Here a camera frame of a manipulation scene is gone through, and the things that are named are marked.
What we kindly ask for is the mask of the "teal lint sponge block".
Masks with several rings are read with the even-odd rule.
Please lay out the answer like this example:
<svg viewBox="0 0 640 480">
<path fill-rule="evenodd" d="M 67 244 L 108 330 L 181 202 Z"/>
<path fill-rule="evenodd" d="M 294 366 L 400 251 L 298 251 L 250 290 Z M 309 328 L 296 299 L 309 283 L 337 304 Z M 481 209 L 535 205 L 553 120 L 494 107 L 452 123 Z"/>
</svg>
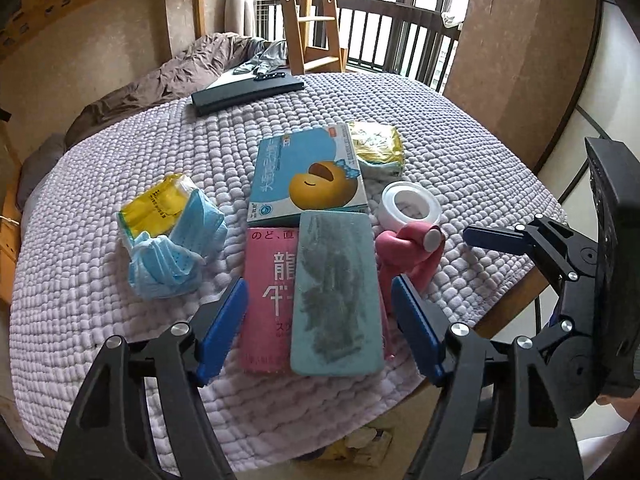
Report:
<svg viewBox="0 0 640 480">
<path fill-rule="evenodd" d="M 304 211 L 294 281 L 290 367 L 302 376 L 364 376 L 385 365 L 370 219 Z"/>
</svg>

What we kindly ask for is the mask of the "pink lips-shaped toy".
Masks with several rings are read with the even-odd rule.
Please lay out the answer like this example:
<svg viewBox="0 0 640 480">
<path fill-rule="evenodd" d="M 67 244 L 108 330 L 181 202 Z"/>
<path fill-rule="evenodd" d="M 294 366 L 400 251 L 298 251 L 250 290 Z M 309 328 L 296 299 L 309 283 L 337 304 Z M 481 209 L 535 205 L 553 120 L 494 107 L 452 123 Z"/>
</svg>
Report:
<svg viewBox="0 0 640 480">
<path fill-rule="evenodd" d="M 437 271 L 444 247 L 445 237 L 440 227 L 423 221 L 409 222 L 398 232 L 384 231 L 375 239 L 378 282 L 388 314 L 393 312 L 393 279 L 406 274 L 416 291 L 424 294 Z"/>
</svg>

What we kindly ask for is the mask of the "blue face mask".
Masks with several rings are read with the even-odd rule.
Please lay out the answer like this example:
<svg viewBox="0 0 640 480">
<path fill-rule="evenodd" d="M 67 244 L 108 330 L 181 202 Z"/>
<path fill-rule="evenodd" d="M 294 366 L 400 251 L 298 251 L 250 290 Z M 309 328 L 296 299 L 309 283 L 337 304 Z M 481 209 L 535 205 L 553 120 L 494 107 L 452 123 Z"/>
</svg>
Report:
<svg viewBox="0 0 640 480">
<path fill-rule="evenodd" d="M 177 246 L 194 252 L 206 262 L 224 248 L 228 228 L 224 214 L 202 190 L 193 191 L 169 239 Z"/>
<path fill-rule="evenodd" d="M 168 236 L 143 231 L 134 239 L 128 283 L 144 299 L 166 299 L 195 292 L 202 282 L 205 259 Z"/>
</svg>

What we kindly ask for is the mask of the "pink medicine box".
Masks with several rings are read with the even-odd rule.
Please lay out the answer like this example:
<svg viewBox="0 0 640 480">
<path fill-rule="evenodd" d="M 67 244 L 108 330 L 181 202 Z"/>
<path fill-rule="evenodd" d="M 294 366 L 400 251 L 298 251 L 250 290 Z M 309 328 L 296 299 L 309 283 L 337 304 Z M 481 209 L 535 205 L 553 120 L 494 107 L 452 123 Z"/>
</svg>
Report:
<svg viewBox="0 0 640 480">
<path fill-rule="evenodd" d="M 281 374 L 291 370 L 291 337 L 298 229 L 250 228 L 243 278 L 248 304 L 240 333 L 244 370 Z"/>
</svg>

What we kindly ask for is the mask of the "blue face mask upper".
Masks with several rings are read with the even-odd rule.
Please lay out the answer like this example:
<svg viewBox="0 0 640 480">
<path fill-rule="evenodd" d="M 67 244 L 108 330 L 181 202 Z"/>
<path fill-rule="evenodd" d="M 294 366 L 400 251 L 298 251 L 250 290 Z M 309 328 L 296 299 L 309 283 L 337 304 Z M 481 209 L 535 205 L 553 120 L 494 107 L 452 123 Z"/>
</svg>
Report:
<svg viewBox="0 0 640 480">
<path fill-rule="evenodd" d="M 193 191 L 169 239 L 177 246 L 194 252 L 206 262 L 224 248 L 228 228 L 224 214 L 202 190 Z"/>
</svg>

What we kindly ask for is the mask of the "white tape roll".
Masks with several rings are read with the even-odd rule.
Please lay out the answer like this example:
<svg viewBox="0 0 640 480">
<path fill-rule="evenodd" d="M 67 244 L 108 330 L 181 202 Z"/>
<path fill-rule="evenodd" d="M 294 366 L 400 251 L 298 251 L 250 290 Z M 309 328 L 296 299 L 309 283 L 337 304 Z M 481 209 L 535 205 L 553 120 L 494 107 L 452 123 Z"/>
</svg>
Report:
<svg viewBox="0 0 640 480">
<path fill-rule="evenodd" d="M 378 205 L 378 223 L 386 231 L 399 231 L 410 222 L 439 222 L 442 206 L 420 184 L 397 181 L 384 188 Z"/>
</svg>

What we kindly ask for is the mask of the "yellow tissue packet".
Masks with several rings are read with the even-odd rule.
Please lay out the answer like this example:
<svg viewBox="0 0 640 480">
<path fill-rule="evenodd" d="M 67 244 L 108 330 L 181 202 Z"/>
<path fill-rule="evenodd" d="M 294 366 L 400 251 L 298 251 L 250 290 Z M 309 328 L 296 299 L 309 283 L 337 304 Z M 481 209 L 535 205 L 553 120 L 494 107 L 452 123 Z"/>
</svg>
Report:
<svg viewBox="0 0 640 480">
<path fill-rule="evenodd" d="M 168 233 L 196 190 L 185 174 L 170 174 L 126 203 L 117 214 L 118 226 L 133 242 L 142 232 L 156 237 Z"/>
</svg>

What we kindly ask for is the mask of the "lavender waffle blanket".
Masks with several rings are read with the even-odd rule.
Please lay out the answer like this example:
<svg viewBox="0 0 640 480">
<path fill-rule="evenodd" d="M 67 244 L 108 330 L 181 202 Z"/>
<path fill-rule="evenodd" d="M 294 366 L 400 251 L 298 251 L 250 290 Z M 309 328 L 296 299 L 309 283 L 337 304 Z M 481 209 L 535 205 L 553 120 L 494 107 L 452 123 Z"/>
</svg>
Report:
<svg viewBox="0 0 640 480">
<path fill-rule="evenodd" d="M 311 74 L 302 90 L 198 117 L 189 99 L 146 110 L 68 150 L 52 169 L 18 257 L 10 317 L 13 391 L 27 431 L 56 448 L 96 352 L 109 336 L 159 335 L 241 273 L 258 146 L 337 122 L 398 129 L 402 175 L 442 206 L 445 251 L 426 298 L 451 322 L 477 323 L 532 270 L 526 257 L 470 249 L 467 226 L 513 228 L 565 211 L 475 119 L 431 88 L 381 74 Z M 128 283 L 122 206 L 168 174 L 186 174 L 218 206 L 228 235 L 192 294 L 145 301 Z"/>
</svg>

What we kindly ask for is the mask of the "blue cartoon medicine box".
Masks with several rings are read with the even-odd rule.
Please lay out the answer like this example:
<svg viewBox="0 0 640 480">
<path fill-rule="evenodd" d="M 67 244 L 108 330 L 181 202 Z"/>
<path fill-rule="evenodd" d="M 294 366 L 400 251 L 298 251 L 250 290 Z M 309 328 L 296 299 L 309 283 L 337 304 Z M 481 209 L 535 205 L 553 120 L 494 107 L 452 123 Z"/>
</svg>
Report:
<svg viewBox="0 0 640 480">
<path fill-rule="evenodd" d="M 247 211 L 252 228 L 297 226 L 304 210 L 367 208 L 355 145 L 344 122 L 260 141 Z"/>
</svg>

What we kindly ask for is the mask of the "grey pillow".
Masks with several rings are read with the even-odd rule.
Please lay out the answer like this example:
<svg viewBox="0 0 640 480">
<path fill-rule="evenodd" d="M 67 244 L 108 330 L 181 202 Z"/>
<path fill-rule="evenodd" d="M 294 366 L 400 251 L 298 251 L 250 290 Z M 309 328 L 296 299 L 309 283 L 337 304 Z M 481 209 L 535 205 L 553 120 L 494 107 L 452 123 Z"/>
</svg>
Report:
<svg viewBox="0 0 640 480">
<path fill-rule="evenodd" d="M 52 133 L 23 162 L 17 183 L 16 206 L 23 211 L 30 194 L 40 181 L 53 169 L 65 153 L 64 136 Z"/>
</svg>

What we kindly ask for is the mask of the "dark balcony railing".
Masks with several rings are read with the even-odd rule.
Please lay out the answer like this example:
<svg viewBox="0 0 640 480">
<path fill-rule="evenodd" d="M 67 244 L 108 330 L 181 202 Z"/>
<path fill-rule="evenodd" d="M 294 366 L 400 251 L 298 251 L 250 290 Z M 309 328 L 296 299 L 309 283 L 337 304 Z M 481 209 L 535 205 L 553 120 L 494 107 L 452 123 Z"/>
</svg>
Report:
<svg viewBox="0 0 640 480">
<path fill-rule="evenodd" d="M 346 67 L 393 73 L 442 93 L 461 34 L 434 11 L 384 0 L 336 0 Z"/>
</svg>

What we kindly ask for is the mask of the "wooden bunk ladder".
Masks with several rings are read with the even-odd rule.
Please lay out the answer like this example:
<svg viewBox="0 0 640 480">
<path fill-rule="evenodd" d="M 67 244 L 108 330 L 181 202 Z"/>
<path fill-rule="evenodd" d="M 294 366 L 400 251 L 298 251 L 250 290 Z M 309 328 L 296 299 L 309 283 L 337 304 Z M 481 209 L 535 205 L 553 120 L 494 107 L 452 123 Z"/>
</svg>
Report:
<svg viewBox="0 0 640 480">
<path fill-rule="evenodd" d="M 336 0 L 280 0 L 288 66 L 293 75 L 344 73 Z"/>
</svg>

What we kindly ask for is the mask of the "black remote control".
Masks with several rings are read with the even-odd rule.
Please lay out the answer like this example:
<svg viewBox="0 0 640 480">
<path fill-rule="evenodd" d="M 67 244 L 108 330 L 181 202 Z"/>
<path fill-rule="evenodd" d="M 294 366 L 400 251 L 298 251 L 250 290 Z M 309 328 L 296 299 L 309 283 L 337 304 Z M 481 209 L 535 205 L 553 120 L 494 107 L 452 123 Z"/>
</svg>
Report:
<svg viewBox="0 0 640 480">
<path fill-rule="evenodd" d="M 271 79 L 279 79 L 284 78 L 286 76 L 285 72 L 268 72 L 268 73 L 259 73 L 255 75 L 254 81 L 265 81 Z"/>
</svg>

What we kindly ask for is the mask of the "brown duvet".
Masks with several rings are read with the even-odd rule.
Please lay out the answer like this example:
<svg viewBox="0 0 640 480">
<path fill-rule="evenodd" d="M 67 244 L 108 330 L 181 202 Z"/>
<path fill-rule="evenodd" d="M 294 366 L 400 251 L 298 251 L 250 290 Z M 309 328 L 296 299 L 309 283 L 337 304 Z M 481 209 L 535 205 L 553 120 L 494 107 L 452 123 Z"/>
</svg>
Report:
<svg viewBox="0 0 640 480">
<path fill-rule="evenodd" d="M 201 36 L 160 67 L 85 106 L 65 133 L 65 147 L 69 150 L 116 122 L 205 89 L 266 45 L 262 38 L 235 32 Z"/>
</svg>

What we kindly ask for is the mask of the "grey crumpled clothing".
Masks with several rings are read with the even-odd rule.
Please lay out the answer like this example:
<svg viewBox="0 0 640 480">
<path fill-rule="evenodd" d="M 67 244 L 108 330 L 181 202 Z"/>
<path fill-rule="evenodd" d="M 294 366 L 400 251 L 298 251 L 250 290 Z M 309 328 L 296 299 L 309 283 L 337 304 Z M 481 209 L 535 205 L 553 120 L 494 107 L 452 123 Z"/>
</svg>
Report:
<svg viewBox="0 0 640 480">
<path fill-rule="evenodd" d="M 288 66 L 288 43 L 285 40 L 261 41 L 256 44 L 253 55 L 235 67 L 235 75 L 266 74 Z"/>
</svg>

